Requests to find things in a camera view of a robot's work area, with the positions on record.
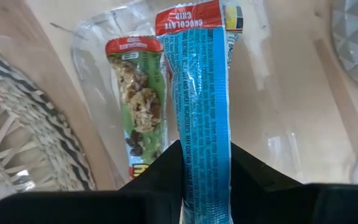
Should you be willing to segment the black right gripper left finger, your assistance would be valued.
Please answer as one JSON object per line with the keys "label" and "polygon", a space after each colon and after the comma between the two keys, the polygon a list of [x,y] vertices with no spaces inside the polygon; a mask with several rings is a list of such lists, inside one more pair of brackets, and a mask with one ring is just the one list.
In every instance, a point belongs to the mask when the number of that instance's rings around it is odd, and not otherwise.
{"label": "black right gripper left finger", "polygon": [[179,223],[183,156],[175,141],[149,168],[116,191],[27,192],[0,200],[0,224]]}

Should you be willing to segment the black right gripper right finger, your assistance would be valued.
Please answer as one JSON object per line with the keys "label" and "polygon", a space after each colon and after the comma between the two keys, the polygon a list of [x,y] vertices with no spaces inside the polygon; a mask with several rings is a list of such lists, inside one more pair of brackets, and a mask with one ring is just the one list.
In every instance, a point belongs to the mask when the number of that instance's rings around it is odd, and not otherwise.
{"label": "black right gripper right finger", "polygon": [[302,184],[231,146],[234,223],[358,224],[357,184]]}

